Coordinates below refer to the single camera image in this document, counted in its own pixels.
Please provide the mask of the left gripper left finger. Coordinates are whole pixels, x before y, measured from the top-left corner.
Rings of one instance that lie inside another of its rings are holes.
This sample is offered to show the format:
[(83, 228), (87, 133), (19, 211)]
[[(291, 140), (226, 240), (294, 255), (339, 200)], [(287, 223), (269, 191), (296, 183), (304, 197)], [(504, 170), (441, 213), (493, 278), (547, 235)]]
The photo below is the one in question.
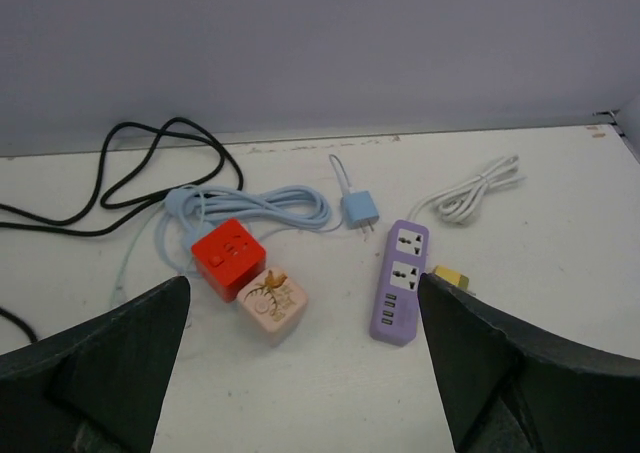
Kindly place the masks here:
[(2, 451), (150, 451), (189, 306), (177, 276), (2, 355)]

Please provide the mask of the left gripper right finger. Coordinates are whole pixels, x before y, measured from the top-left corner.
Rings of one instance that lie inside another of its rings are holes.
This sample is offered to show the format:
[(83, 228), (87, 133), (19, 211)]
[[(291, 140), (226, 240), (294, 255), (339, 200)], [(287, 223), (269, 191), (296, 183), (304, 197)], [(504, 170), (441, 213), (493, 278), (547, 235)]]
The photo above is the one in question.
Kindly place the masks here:
[(422, 323), (457, 452), (636, 452), (639, 362), (552, 334), (434, 275)]

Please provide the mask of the yellow plug adapter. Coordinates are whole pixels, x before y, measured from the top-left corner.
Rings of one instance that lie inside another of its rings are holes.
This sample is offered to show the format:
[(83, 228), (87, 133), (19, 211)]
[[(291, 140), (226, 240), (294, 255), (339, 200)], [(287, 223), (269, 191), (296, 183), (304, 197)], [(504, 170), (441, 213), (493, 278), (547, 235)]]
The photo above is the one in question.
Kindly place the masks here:
[(463, 292), (471, 297), (476, 297), (476, 294), (469, 288), (469, 278), (459, 271), (437, 265), (433, 268), (432, 273), (437, 278), (438, 286), (441, 289)]

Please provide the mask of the red cube socket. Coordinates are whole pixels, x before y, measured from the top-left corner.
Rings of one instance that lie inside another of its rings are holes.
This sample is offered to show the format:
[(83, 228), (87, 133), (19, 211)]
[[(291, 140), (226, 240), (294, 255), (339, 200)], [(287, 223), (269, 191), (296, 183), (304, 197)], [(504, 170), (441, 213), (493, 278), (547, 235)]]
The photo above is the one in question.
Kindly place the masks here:
[(266, 250), (235, 218), (231, 218), (192, 247), (197, 271), (226, 303), (265, 269)]

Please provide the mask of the pink cube socket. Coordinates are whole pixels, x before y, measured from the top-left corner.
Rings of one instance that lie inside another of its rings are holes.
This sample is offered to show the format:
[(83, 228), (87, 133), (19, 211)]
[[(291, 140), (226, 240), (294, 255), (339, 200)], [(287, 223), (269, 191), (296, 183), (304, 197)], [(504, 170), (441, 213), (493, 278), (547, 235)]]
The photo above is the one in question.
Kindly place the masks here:
[(249, 324), (271, 345), (279, 345), (300, 323), (309, 303), (306, 291), (280, 266), (259, 273), (236, 300)]

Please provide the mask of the blue plug charger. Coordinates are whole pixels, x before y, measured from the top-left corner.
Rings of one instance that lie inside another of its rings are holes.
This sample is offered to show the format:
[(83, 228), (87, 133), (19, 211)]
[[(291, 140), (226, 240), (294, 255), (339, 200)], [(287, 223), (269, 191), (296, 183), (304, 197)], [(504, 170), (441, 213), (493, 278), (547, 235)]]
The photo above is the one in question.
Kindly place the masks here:
[(341, 200), (341, 206), (348, 229), (359, 230), (365, 237), (375, 231), (379, 212), (368, 190), (348, 191)]

